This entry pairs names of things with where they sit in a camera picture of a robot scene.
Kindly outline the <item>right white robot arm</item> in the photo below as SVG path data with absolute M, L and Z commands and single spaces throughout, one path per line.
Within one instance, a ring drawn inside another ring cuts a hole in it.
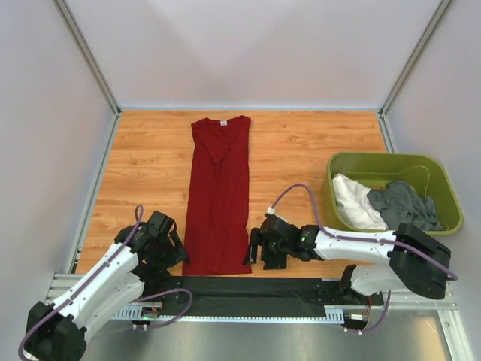
M 451 251 L 421 229 L 402 223 L 395 231 L 348 232 L 317 225 L 298 228 L 275 214 L 253 228 L 244 265 L 261 260 L 265 269 L 285 269 L 291 256 L 303 262 L 350 259 L 338 285 L 347 303 L 364 296 L 409 290 L 440 300 L 455 275 Z

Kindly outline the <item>red t-shirt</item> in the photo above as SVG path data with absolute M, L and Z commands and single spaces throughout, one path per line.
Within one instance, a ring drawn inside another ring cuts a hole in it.
M 242 275 L 248 248 L 251 119 L 201 119 L 192 124 L 194 151 L 184 246 L 188 276 Z

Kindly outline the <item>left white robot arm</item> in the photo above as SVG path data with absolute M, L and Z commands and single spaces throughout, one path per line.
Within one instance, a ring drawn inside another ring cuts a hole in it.
M 21 360 L 80 360 L 88 344 L 115 313 L 132 302 L 159 302 L 190 290 L 166 289 L 168 269 L 189 256 L 171 217 L 154 211 L 143 220 L 137 205 L 135 224 L 121 229 L 100 261 L 50 304 L 29 311 L 26 334 L 18 347 Z

